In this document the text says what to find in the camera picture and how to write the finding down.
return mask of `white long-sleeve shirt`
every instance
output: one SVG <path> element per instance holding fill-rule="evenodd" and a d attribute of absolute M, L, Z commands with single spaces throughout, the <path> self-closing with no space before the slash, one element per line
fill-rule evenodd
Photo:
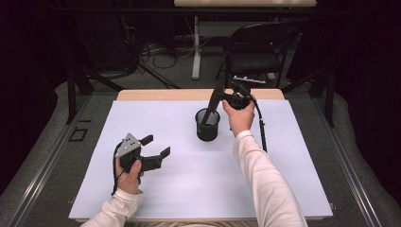
<path fill-rule="evenodd" d="M 307 226 L 287 181 L 269 155 L 257 145 L 250 131 L 243 131 L 236 136 L 233 154 L 252 190 L 259 226 Z M 101 211 L 82 226 L 124 226 L 125 220 L 136 211 L 140 198 L 140 194 L 131 195 L 117 189 L 112 199 L 103 203 Z"/>
<path fill-rule="evenodd" d="M 286 179 L 250 131 L 235 138 L 233 153 L 253 193 L 259 226 L 307 226 L 304 214 Z"/>
<path fill-rule="evenodd" d="M 142 191 L 132 195 L 117 188 L 112 198 L 103 203 L 100 211 L 81 226 L 124 226 L 125 221 L 135 213 L 141 198 Z"/>

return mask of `black cable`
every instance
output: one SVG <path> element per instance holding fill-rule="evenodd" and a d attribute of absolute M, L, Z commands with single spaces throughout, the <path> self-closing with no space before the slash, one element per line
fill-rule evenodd
<path fill-rule="evenodd" d="M 117 187 L 118 187 L 118 178 L 120 178 L 121 175 L 124 173 L 124 170 L 123 170 L 123 171 L 120 173 L 120 175 L 118 175 L 118 177 L 117 177 L 117 176 L 116 176 L 117 173 L 116 173 L 116 169 L 115 169 L 115 154 L 117 153 L 117 151 L 118 151 L 118 149 L 120 148 L 120 146 L 121 146 L 121 144 L 123 143 L 123 141 L 121 141 L 121 142 L 115 147 L 115 150 L 114 150 L 114 153 L 113 153 L 113 179 L 114 179 L 114 187 L 113 187 L 112 195 L 114 195 L 115 191 L 117 190 Z"/>

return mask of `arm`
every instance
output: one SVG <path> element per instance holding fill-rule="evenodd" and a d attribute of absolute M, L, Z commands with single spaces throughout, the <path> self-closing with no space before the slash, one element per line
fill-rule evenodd
<path fill-rule="evenodd" d="M 101 210 L 81 226 L 124 226 L 138 207 L 142 193 L 132 195 L 117 188 L 109 201 L 105 201 Z"/>
<path fill-rule="evenodd" d="M 118 178 L 118 188 L 109 201 L 105 201 L 101 210 L 81 226 L 124 226 L 126 219 L 131 217 L 142 198 L 137 180 L 141 170 L 141 161 L 136 160 L 130 173 L 124 172 L 120 159 L 115 159 L 115 169 L 121 173 Z"/>
<path fill-rule="evenodd" d="M 235 137 L 233 153 L 248 186 L 259 226 L 307 226 L 302 209 L 283 175 L 253 138 L 250 128 L 254 104 L 237 111 L 225 100 L 224 111 L 229 115 Z"/>

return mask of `pen holder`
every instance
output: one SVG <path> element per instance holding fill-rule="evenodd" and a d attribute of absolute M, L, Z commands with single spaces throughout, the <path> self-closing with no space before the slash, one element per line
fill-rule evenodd
<path fill-rule="evenodd" d="M 195 115 L 197 122 L 197 136 L 200 140 L 210 142 L 218 137 L 218 122 L 220 121 L 220 115 L 218 112 L 210 113 L 206 124 L 202 125 L 201 121 L 206 113 L 206 108 L 201 109 Z"/>

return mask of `table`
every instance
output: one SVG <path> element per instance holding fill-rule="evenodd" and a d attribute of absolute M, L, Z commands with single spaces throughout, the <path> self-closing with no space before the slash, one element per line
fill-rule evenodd
<path fill-rule="evenodd" d="M 209 7 L 228 7 L 228 8 L 311 8 L 316 6 L 316 0 L 174 0 L 176 7 L 182 8 L 209 8 Z M 195 36 L 195 56 L 194 66 L 192 69 L 192 79 L 200 78 L 201 69 L 201 50 L 200 50 L 200 35 L 207 36 L 230 36 L 239 26 L 246 24 L 223 23 L 216 29 L 210 23 L 212 30 L 200 31 L 199 17 L 195 16 L 194 36 Z"/>
<path fill-rule="evenodd" d="M 110 198 L 113 187 L 110 152 L 121 137 L 131 132 L 137 138 L 154 134 L 154 141 L 143 147 L 142 155 L 152 156 L 166 147 L 171 147 L 171 154 L 164 159 L 162 168 L 146 173 L 140 186 L 145 196 L 129 221 L 254 219 L 251 192 L 232 155 L 232 145 L 227 143 L 233 141 L 233 134 L 221 105 L 218 106 L 221 117 L 218 138 L 203 142 L 196 136 L 195 113 L 207 106 L 212 91 L 121 91 L 109 112 L 69 218 L 84 221 Z M 267 118 L 265 130 L 270 157 L 293 188 L 305 217 L 331 217 L 322 184 L 282 92 L 253 89 L 252 94 Z M 252 129 L 260 143 L 257 121 L 253 122 Z"/>

